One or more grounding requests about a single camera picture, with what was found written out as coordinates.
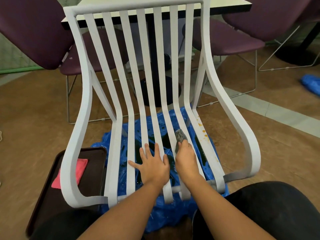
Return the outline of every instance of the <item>hand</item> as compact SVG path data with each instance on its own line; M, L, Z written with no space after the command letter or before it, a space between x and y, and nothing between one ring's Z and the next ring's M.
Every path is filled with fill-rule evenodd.
M156 187L159 187L159 190L161 190L169 181L170 177L168 156L165 154L162 162L158 143L154 145L154 157L150 152L149 145L145 144L144 146L146 148L146 156L142 148L139 150L142 164L137 164L130 160L128 163L130 166L140 171L141 180L144 185L147 183L153 183Z
M201 177L197 159L192 145L187 140L178 143L179 150L176 156L176 170L184 184L189 187L190 182Z

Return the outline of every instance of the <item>forearm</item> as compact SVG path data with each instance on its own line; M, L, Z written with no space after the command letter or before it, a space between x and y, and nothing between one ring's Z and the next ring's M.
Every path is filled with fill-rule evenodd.
M140 240L161 187L147 183L94 222L78 240Z
M199 176L187 185L216 240L274 240Z

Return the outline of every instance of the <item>table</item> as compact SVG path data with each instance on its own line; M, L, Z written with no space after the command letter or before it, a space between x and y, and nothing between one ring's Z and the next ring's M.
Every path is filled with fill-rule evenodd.
M82 5L100 5L103 3L119 3L126 2L126 0L82 0L78 6ZM219 15L227 13L236 13L236 12L248 12L251 9L251 3L246 0L211 0L210 2L210 15ZM157 59L157 48L156 48L156 34L155 34L155 24L153 19L153 9L147 8L145 10L146 21L148 28L148 38L150 46L150 60L151 60L151 69L152 69L152 81L153 81L153 90L154 90L154 99L156 107L161 107L161 97L160 97L160 86L159 86L159 73L158 73L158 59ZM136 10L129 10L129 21L131 23L137 23ZM199 17L201 14L201 4L197 3L194 5L194 16ZM178 18L185 18L186 15L186 6L178 6ZM97 26L104 26L103 18L101 13L94 14L94 19ZM112 21L115 25L121 24L119 12L111 12ZM170 9L169 7L162 7L162 19L170 19ZM80 28L87 28L87 24L83 15L77 16L77 21ZM62 26L65 29L70 29L68 21L64 18L62 21ZM172 79L169 76L166 76L166 87L167 87L167 104L172 104ZM149 105L148 93L146 80L141 80L141 88L143 93L143 100L145 105Z
M287 63L297 65L297 66L308 66L313 64L314 60L317 57L317 54L314 54L310 51L307 51L309 45L320 33L320 22L314 26L314 28L309 32L303 42L297 46L284 46L281 47L276 53L275 56L280 60L283 60ZM320 63L320 58L316 60L313 64L314 66Z

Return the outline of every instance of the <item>purple chair backrest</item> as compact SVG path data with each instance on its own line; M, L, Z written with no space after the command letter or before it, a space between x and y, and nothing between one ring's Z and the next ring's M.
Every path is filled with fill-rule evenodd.
M270 41L286 32L311 0L247 0L251 10L223 15L231 26L262 41Z
M0 0L0 33L36 64L56 69L74 43L57 0Z
M297 23L303 23L307 20L311 20L318 12L320 12L320 0L311 0L309 5L298 18Z

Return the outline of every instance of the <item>left hand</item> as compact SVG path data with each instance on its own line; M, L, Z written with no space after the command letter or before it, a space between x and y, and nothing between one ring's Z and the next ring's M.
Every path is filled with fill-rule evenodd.
M128 161L128 164L140 171L141 180L144 185L152 183L161 190L169 181L170 177L168 156L165 154L162 162L158 143L154 145L154 157L150 152L149 145L145 144L144 146L146 148L146 156L142 148L139 150L142 164L137 164L130 160Z

